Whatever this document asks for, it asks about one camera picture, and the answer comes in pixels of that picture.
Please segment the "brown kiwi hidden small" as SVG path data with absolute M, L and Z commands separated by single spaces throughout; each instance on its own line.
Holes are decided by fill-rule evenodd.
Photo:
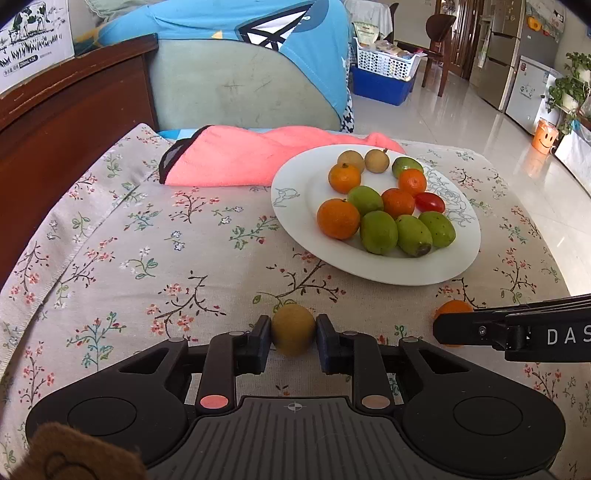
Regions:
M 356 167 L 360 173 L 363 173 L 363 170 L 365 169 L 365 158 L 355 150 L 346 150 L 339 154 L 338 164 L 346 164 Z

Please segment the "small orange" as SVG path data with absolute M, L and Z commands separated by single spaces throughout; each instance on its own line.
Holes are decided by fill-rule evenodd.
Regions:
M 435 312 L 433 322 L 434 337 L 442 345 L 450 348 L 460 348 L 461 344 L 452 344 L 450 339 L 452 334 L 457 334 L 461 330 L 461 327 L 463 326 L 462 322 L 458 321 L 456 318 L 442 321 L 440 321 L 439 318 L 445 314 L 464 314 L 472 313 L 473 311 L 474 308 L 469 303 L 462 300 L 454 299 L 444 303 Z

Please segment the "brown kiwi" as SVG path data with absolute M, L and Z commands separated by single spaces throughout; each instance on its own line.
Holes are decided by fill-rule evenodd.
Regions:
M 280 354 L 300 356 L 308 351 L 314 341 L 315 318 L 301 305 L 283 305 L 273 315 L 271 337 Z
M 390 167 L 390 158 L 386 150 L 372 149 L 365 155 L 365 167 L 368 171 L 381 174 Z

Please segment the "large orange top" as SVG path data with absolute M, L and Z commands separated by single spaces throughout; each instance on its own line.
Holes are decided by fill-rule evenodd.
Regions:
M 329 185 L 335 192 L 348 194 L 362 183 L 362 173 L 355 165 L 342 163 L 332 166 L 329 170 Z

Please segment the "potted green plant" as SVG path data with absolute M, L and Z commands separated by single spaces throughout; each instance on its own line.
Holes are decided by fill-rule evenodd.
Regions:
M 566 75 L 549 87 L 547 101 L 548 112 L 558 112 L 557 129 L 562 136 L 572 132 L 573 122 L 590 97 L 590 55 L 569 52 L 566 58 Z

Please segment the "houndstooth sofa cover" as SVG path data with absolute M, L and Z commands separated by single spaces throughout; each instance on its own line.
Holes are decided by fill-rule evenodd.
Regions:
M 349 68 L 351 68 L 351 60 L 346 58 L 345 69 L 346 69 L 346 108 L 342 113 L 341 131 L 344 133 L 353 133 L 355 131 L 355 114 L 353 114 L 353 98 L 352 93 L 349 90 Z

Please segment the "green fruit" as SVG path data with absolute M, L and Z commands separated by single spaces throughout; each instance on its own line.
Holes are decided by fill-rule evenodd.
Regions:
M 423 257 L 433 248 L 433 237 L 428 227 L 413 215 L 401 215 L 396 220 L 398 246 L 411 257 Z
M 356 207 L 362 217 L 373 211 L 384 210 L 382 196 L 368 186 L 353 187 L 348 193 L 348 202 Z
M 385 211 L 373 211 L 363 216 L 360 227 L 363 248 L 376 255 L 386 255 L 398 244 L 398 227 Z
M 426 211 L 420 214 L 419 220 L 431 232 L 433 245 L 436 248 L 447 248 L 456 240 L 455 227 L 444 214 L 437 211 Z
M 424 172 L 421 163 L 409 156 L 399 156 L 392 165 L 393 175 L 399 179 L 400 175 L 406 170 L 418 170 Z

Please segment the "dark wooden cabinet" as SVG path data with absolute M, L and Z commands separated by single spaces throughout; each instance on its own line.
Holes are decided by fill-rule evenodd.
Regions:
M 158 128 L 148 62 L 155 35 L 99 48 L 1 99 L 1 276 L 53 205 L 116 140 Z

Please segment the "green fruit bottom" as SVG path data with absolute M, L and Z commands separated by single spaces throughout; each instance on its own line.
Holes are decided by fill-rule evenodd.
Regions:
M 399 179 L 400 175 L 406 170 L 418 170 L 424 172 L 421 163 L 409 156 L 399 156 L 392 165 L 393 175 Z

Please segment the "blue plastic bin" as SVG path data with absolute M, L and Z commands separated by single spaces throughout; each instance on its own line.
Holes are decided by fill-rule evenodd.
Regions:
M 353 93 L 393 106 L 401 106 L 412 92 L 416 78 L 410 81 L 397 80 L 368 72 L 353 66 Z

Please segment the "brown knitted sleeve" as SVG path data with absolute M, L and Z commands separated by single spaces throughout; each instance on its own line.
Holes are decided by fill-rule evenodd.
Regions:
M 49 422 L 29 441 L 29 450 L 8 479 L 147 479 L 136 453 Z

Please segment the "red cherry tomato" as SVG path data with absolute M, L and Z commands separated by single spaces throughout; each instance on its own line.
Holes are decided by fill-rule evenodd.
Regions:
M 438 212 L 444 213 L 446 211 L 446 204 L 444 200 L 431 192 L 421 192 L 415 196 L 415 206 L 421 212 Z

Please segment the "blue garment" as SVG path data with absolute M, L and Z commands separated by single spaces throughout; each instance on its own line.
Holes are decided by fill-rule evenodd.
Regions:
M 300 69 L 342 122 L 350 25 L 339 1 L 161 1 L 107 22 L 97 41 L 108 46 L 154 34 L 160 40 L 229 40 L 269 49 Z

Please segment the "floral tablecloth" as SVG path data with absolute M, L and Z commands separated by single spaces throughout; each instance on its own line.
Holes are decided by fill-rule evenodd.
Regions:
M 273 207 L 297 190 L 162 185 L 167 145 L 142 125 L 110 147 L 50 211 L 2 288 L 3 475 L 25 456 L 26 417 L 43 397 L 169 338 L 205 344 L 298 304 L 395 344 L 429 339 L 448 301 L 482 309 L 569 292 L 529 213 L 473 151 L 404 144 L 458 186 L 452 218 L 477 220 L 482 232 L 465 273 L 405 287 L 349 275 L 294 242 Z

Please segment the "white plastic basket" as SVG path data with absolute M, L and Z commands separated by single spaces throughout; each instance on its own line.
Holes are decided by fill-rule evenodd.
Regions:
M 426 57 L 424 52 L 403 56 L 392 55 L 363 47 L 359 41 L 356 41 L 356 66 L 360 70 L 391 79 L 411 81 L 422 59 Z

